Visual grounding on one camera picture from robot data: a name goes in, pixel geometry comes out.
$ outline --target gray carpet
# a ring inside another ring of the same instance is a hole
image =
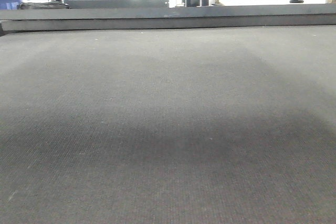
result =
[[[335,34],[1,37],[0,223],[336,223]]]

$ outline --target gray shelf edge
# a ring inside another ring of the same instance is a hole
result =
[[[0,10],[0,20],[211,18],[336,14],[335,4],[178,8]]]

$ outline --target metal frame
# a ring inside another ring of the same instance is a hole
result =
[[[336,5],[3,10],[4,33],[40,30],[336,25]]]

